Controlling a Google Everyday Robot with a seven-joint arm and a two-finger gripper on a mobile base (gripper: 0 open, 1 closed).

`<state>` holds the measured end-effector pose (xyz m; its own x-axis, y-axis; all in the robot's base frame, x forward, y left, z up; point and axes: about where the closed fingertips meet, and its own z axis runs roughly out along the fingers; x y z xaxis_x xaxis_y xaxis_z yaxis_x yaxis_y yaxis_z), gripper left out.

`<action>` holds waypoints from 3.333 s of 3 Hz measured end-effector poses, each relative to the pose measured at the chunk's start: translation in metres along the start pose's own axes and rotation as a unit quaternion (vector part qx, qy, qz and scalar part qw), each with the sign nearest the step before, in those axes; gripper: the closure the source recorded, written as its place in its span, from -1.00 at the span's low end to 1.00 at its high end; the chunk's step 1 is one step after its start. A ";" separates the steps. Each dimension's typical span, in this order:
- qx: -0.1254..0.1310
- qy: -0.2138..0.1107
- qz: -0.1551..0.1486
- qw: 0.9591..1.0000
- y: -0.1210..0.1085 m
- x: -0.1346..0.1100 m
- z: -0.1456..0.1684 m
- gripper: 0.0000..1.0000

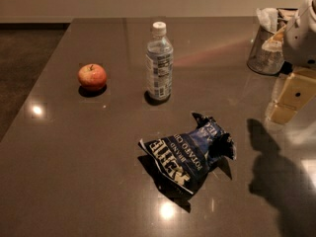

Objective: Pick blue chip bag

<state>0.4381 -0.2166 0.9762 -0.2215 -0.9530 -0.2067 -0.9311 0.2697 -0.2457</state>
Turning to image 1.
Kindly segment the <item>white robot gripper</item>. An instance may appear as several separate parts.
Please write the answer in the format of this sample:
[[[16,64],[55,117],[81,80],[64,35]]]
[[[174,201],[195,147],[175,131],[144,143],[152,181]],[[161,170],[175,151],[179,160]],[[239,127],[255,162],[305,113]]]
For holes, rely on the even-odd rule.
[[[316,71],[309,69],[316,68],[316,0],[304,0],[286,24],[282,52],[295,67],[276,79],[268,105],[268,120],[278,124],[291,121],[316,96]]]

